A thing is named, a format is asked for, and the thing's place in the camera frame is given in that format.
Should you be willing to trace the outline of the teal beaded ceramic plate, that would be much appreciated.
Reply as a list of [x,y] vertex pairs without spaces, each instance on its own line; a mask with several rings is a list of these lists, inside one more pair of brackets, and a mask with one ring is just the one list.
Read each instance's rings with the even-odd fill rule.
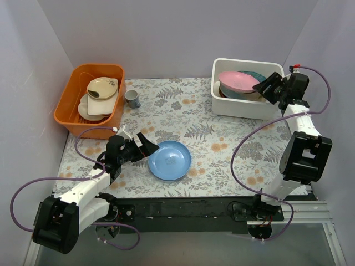
[[243,74],[246,74],[246,75],[249,75],[249,76],[255,78],[259,83],[266,80],[265,76],[263,76],[257,72],[254,72],[254,71],[240,71],[240,73],[243,73]]

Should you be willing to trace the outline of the cream and blue leaf plate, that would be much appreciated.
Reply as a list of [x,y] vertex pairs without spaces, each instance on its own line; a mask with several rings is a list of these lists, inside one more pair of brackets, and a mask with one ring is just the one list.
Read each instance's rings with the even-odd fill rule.
[[226,98],[237,99],[237,100],[251,100],[251,101],[259,101],[261,99],[261,95],[257,92],[253,93],[240,93],[230,90],[222,85],[219,86],[219,91]]

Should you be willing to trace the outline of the light blue ceramic plate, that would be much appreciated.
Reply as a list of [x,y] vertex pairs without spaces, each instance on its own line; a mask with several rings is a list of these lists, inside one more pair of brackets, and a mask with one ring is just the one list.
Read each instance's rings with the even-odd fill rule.
[[164,181],[175,181],[184,177],[192,163],[189,149],[174,140],[163,141],[159,148],[148,158],[149,170]]

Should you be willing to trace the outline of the pink ceramic plate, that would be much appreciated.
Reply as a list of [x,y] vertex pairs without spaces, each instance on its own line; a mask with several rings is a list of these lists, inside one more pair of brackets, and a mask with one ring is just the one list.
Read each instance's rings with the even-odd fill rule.
[[218,75],[220,84],[237,93],[252,93],[253,87],[259,84],[254,77],[239,71],[224,71]]

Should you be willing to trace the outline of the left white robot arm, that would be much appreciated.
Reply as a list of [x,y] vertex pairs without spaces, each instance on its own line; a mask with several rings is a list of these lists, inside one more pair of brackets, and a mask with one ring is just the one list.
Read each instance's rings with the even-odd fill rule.
[[121,135],[110,137],[87,180],[57,198],[49,196],[42,202],[32,234],[34,243],[67,254],[87,227],[101,218],[107,222],[117,218],[115,197],[101,191],[121,174],[123,164],[140,161],[159,148],[142,133],[137,137],[137,140]]

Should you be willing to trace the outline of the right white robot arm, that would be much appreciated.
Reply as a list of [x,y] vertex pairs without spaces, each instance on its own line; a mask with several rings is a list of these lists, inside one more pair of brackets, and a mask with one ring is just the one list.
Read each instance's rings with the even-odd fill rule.
[[303,99],[308,84],[304,74],[282,77],[274,72],[253,86],[267,101],[278,104],[292,134],[280,159],[280,174],[254,196],[251,213],[257,220],[276,215],[282,200],[300,186],[317,182],[324,172],[332,140],[322,136],[313,124],[309,104]]

